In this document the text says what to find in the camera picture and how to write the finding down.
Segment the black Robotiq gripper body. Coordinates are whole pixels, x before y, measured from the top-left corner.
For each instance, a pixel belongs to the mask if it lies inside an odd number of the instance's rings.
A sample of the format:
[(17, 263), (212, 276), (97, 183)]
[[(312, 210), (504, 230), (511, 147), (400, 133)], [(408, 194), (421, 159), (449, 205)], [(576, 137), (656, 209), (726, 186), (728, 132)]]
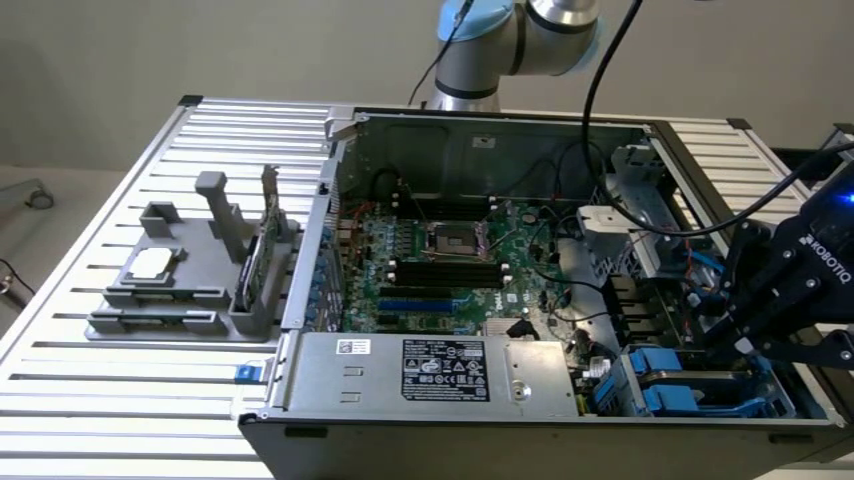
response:
[(784, 304), (779, 329), (852, 322), (852, 204), (819, 202), (802, 207), (776, 227), (772, 244), (790, 251), (778, 290)]

